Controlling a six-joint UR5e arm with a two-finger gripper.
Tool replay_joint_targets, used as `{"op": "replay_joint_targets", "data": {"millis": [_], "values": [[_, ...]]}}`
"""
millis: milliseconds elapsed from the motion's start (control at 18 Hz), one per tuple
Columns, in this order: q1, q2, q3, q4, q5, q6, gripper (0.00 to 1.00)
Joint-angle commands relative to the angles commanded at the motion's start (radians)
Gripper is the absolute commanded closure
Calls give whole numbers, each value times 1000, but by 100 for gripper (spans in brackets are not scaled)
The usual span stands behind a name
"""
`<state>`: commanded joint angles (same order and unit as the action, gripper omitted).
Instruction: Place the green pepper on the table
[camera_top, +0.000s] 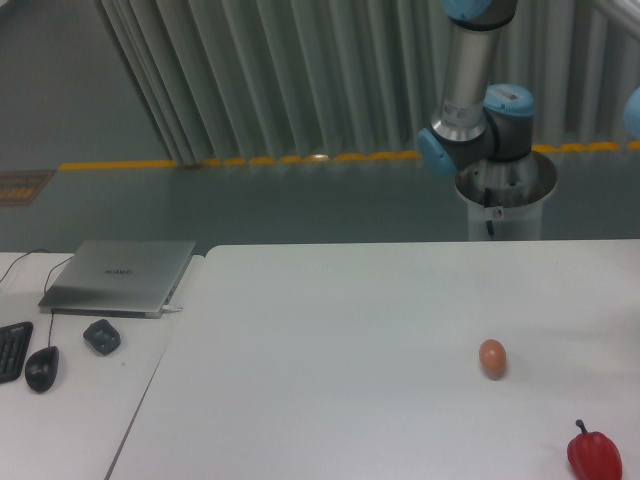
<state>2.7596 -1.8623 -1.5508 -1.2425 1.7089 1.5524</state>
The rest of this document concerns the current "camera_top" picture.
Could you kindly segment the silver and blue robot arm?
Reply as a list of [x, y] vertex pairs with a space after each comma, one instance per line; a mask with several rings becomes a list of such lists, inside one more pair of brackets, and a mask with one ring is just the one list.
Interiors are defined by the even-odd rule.
[[442, 94], [417, 135], [452, 176], [533, 141], [639, 135], [636, 1], [444, 1], [452, 36]]

